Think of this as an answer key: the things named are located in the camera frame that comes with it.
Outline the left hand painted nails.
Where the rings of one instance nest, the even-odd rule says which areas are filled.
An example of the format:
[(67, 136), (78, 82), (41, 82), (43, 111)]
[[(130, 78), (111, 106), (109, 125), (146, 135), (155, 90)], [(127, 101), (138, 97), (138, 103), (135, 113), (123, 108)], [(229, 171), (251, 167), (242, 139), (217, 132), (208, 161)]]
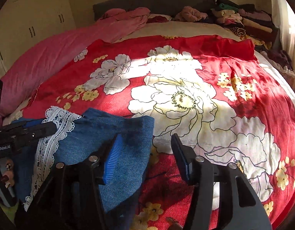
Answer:
[(12, 187), (15, 184), (13, 172), (14, 163), (11, 159), (6, 159), (5, 163), (3, 164), (3, 167), (5, 168), (5, 172), (2, 173), (5, 187)]

